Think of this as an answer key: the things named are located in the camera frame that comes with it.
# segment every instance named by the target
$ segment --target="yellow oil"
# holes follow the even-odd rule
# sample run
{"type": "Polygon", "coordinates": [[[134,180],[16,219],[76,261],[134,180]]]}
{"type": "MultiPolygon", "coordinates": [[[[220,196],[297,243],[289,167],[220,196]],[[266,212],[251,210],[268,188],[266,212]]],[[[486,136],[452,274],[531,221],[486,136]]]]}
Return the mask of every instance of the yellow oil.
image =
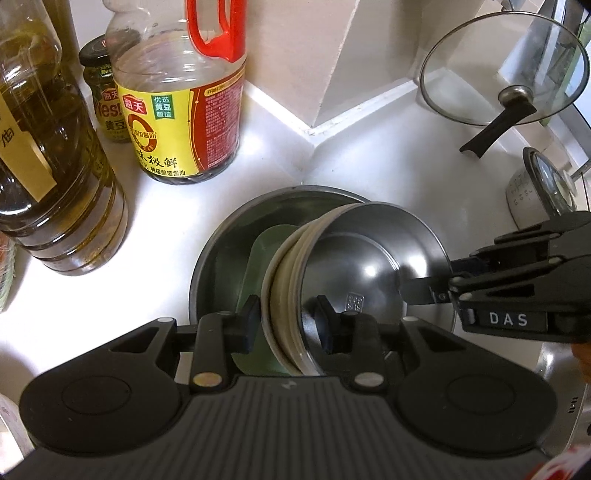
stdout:
{"type": "Polygon", "coordinates": [[[93,270],[118,249],[128,213],[85,102],[41,31],[0,38],[0,60],[0,93],[57,183],[37,203],[0,158],[0,230],[53,270],[93,270]]]}

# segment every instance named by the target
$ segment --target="white countertop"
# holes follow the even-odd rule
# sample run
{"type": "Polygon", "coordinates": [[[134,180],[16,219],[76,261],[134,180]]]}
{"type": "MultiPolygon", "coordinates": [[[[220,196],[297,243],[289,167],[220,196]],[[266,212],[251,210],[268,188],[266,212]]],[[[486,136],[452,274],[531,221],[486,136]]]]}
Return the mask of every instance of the white countertop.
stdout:
{"type": "MultiPolygon", "coordinates": [[[[150,179],[131,145],[104,141],[130,206],[127,236],[105,266],[81,277],[18,252],[0,314],[0,393],[18,401],[33,376],[157,317],[188,323],[200,251],[227,215],[265,192],[326,184],[397,203],[428,223],[452,258],[514,230],[504,189],[521,161],[519,139],[503,143],[512,154],[496,144],[480,161],[462,155],[457,149],[476,130],[429,111],[405,88],[358,109],[356,121],[309,130],[249,86],[235,161],[192,186],[150,179]]],[[[468,337],[535,365],[536,342],[468,337]]]]}

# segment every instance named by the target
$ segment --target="plastic bottle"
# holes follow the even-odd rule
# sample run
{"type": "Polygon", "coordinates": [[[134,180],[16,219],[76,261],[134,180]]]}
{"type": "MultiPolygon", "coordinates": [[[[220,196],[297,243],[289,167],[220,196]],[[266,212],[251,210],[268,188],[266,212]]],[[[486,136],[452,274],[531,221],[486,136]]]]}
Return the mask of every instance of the plastic bottle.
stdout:
{"type": "Polygon", "coordinates": [[[0,2],[0,230],[63,274],[116,252],[127,205],[41,0],[0,2]]]}
{"type": "Polygon", "coordinates": [[[200,31],[196,0],[103,3],[115,13],[106,43],[142,168],[171,184],[222,171],[238,147],[245,0],[232,0],[229,20],[219,1],[217,37],[200,31]]]}

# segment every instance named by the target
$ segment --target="glass jar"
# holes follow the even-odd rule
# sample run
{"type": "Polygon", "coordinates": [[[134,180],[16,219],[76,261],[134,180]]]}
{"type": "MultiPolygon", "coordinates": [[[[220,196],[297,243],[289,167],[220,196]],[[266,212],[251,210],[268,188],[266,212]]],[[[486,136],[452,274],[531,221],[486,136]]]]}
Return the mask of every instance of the glass jar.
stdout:
{"type": "Polygon", "coordinates": [[[125,116],[121,111],[117,85],[105,46],[105,36],[101,35],[88,42],[80,50],[78,58],[85,67],[84,80],[92,92],[96,119],[103,132],[113,142],[129,142],[125,116]]]}

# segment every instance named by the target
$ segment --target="jar label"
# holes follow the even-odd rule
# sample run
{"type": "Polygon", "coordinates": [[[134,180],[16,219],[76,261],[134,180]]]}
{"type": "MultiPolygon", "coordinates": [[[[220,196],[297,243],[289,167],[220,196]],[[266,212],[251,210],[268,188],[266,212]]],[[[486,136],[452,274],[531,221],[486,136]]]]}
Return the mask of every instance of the jar label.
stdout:
{"type": "Polygon", "coordinates": [[[116,87],[108,87],[93,95],[95,114],[107,137],[115,141],[129,139],[125,115],[116,87]]]}

